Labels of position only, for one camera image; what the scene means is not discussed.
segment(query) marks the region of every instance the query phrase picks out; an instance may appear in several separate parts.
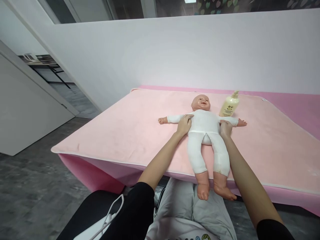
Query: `white door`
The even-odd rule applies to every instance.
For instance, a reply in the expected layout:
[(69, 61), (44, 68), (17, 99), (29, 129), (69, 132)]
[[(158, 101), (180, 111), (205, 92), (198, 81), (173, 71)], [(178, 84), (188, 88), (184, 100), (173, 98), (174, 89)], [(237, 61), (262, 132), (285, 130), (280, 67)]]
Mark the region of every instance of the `white door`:
[(15, 155), (74, 115), (0, 53), (0, 152)]

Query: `pink blanket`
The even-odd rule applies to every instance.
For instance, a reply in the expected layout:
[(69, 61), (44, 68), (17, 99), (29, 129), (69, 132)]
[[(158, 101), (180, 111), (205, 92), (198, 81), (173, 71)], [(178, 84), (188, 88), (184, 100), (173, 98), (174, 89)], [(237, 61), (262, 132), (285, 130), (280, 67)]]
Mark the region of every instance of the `pink blanket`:
[[(175, 124), (159, 125), (158, 118), (191, 112), (191, 101), (198, 94), (134, 90), (52, 151), (143, 169), (177, 128)], [(218, 113), (226, 95), (206, 95), (211, 111)], [(246, 120), (248, 126), (235, 128), (232, 138), (261, 183), (311, 194), (319, 200), (320, 141), (261, 97), (241, 95), (239, 99), (234, 117)], [(186, 138), (177, 148), (169, 173), (194, 176)], [(203, 146), (202, 154), (207, 168), (212, 169), (212, 148)], [(228, 179), (233, 180), (232, 173)]]

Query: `white bodysuit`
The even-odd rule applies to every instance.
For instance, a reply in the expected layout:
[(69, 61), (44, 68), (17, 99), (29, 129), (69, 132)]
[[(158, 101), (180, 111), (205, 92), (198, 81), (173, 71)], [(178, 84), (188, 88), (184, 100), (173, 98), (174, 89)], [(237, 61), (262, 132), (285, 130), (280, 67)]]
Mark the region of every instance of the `white bodysuit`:
[[(206, 164), (201, 155), (201, 144), (212, 145), (214, 151), (213, 170), (225, 176), (229, 175), (230, 161), (226, 145), (220, 136), (220, 120), (229, 121), (233, 126), (238, 119), (233, 117), (220, 117), (206, 110), (196, 110), (192, 113), (191, 128), (188, 132), (188, 156), (195, 174), (207, 171)], [(168, 116), (169, 123), (178, 123), (184, 115)]]

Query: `gray floor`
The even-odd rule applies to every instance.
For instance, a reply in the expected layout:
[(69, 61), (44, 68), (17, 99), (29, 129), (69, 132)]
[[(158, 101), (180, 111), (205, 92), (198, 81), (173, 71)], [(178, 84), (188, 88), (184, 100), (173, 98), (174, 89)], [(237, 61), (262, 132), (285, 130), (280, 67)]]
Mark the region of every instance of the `gray floor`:
[[(0, 239), (56, 239), (90, 192), (50, 148), (89, 122), (74, 118), (16, 156), (0, 154)], [(243, 202), (225, 201), (239, 240), (257, 239)], [(296, 240), (320, 239), (320, 218), (277, 204)]]
[(71, 88), (67, 88), (63, 83), (50, 83), (64, 99), (66, 99), (80, 114), (77, 117), (83, 118), (95, 118), (101, 112), (89, 101), (89, 99), (80, 91), (75, 84), (69, 84)]

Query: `pink tablecloth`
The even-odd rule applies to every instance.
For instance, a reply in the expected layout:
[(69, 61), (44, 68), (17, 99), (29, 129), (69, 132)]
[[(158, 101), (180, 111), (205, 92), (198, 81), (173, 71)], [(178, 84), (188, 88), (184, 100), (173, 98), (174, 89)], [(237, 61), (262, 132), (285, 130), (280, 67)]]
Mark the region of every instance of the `pink tablecloth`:
[[(219, 94), (232, 93), (232, 91), (221, 90), (166, 88), (154, 86), (141, 86), (140, 88)], [(314, 103), (320, 100), (320, 95), (243, 91), (241, 94), (261, 96), (267, 99), (291, 120), (300, 125), (317, 139), (320, 139), (320, 114), (314, 110)], [(59, 154), (59, 156), (70, 171), (91, 191), (103, 189), (119, 193), (124, 184), (135, 184), (141, 174), (141, 171), (144, 169), (143, 166), (119, 164), (69, 154)], [(195, 182), (195, 178), (192, 176), (170, 172), (166, 175), (181, 180)], [(235, 194), (240, 195), (233, 181), (228, 181), (228, 186)], [(296, 192), (294, 190), (282, 189), (279, 187), (265, 186), (265, 189), (267, 190), (271, 200), (275, 203), (299, 205), (318, 216), (320, 215), (319, 195)]]

